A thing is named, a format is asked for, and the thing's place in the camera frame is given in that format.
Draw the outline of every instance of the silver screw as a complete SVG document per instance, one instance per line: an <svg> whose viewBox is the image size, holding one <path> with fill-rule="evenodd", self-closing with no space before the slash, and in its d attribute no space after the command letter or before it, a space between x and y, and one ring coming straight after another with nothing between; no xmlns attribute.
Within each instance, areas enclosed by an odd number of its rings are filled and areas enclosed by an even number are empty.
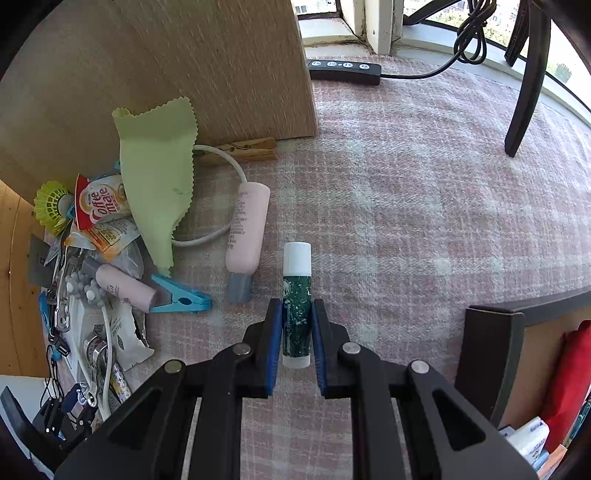
<svg viewBox="0 0 591 480"><path fill-rule="evenodd" d="M425 360L415 360L410 364L410 368L418 374L426 374L429 371L429 364Z"/></svg>
<svg viewBox="0 0 591 480"><path fill-rule="evenodd" d="M181 371L183 364L178 360L169 360L164 364L164 371L168 374L177 374Z"/></svg>
<svg viewBox="0 0 591 480"><path fill-rule="evenodd" d="M355 342L347 342L343 343L343 352L349 353L351 355L357 355L361 351L361 347L358 343Z"/></svg>
<svg viewBox="0 0 591 480"><path fill-rule="evenodd" d="M237 343L232 348L232 352L237 355L248 355L251 352L251 346L248 343Z"/></svg>

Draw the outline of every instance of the window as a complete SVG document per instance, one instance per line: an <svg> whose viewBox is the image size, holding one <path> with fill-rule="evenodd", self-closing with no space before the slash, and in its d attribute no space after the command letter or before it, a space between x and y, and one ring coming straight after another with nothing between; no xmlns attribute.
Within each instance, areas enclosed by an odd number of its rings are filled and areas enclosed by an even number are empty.
<svg viewBox="0 0 591 480"><path fill-rule="evenodd" d="M297 15L308 14L334 14L338 8L338 0L291 0Z"/></svg>
<svg viewBox="0 0 591 480"><path fill-rule="evenodd" d="M419 8L427 5L431 0L404 0L404 14L410 15ZM506 47L515 26L519 0L497 0L496 11L484 29L486 38ZM468 3L461 0L458 3L432 15L429 20L440 22L452 27L459 27L469 13ZM550 52L546 71L564 83L587 106L591 107L591 74L583 64L568 39L552 22L550 34ZM521 54L527 57L528 43Z"/></svg>

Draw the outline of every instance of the coiled black cable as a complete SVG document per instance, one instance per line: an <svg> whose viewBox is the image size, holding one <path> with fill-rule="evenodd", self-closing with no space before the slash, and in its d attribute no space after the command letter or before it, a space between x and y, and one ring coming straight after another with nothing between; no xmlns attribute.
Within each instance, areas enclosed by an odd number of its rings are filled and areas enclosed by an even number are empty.
<svg viewBox="0 0 591 480"><path fill-rule="evenodd" d="M437 70L433 70L429 73L418 75L383 73L380 76L387 79L420 80L428 79L440 74L451 67L456 60L461 63L480 65L486 58L484 27L486 26L486 20L488 20L496 10L496 0L479 0L476 6L474 6L473 0L468 0L468 9L470 11L468 18L457 28L457 38L453 44L453 57L445 62L445 64L441 65ZM466 49L473 38L478 42L476 45L476 51L468 57L466 56Z"/></svg>

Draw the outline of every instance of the plaid blanket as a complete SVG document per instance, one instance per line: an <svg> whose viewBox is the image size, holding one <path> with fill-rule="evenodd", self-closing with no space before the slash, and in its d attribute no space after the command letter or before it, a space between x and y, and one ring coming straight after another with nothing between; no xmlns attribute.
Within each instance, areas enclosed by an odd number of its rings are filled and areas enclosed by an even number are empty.
<svg viewBox="0 0 591 480"><path fill-rule="evenodd" d="M384 70L425 72L412 60ZM382 358L423 358L453 380L471 303L538 297L591 281L591 133L538 104L515 158L504 137L518 92L450 69L369 87L314 82L315 138L279 144L277 162L245 166L271 189L254 298L225 299L226 238L176 249L173 278L210 294L200 314L152 314L155 355L127 372L133 387L170 358L211 358L281 296L282 249L312 244L313 293L332 321ZM238 179L196 167L178 239L227 223ZM245 400L242 479L348 479L349 403L324 401L314 369L280 367L269 400Z"/></svg>

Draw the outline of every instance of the black remote control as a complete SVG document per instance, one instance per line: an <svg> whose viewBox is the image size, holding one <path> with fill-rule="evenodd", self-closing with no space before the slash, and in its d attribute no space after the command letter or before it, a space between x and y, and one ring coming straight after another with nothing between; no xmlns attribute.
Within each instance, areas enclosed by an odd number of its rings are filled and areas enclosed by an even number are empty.
<svg viewBox="0 0 591 480"><path fill-rule="evenodd" d="M379 85L382 66L346 60L308 60L312 80L340 80L341 82Z"/></svg>

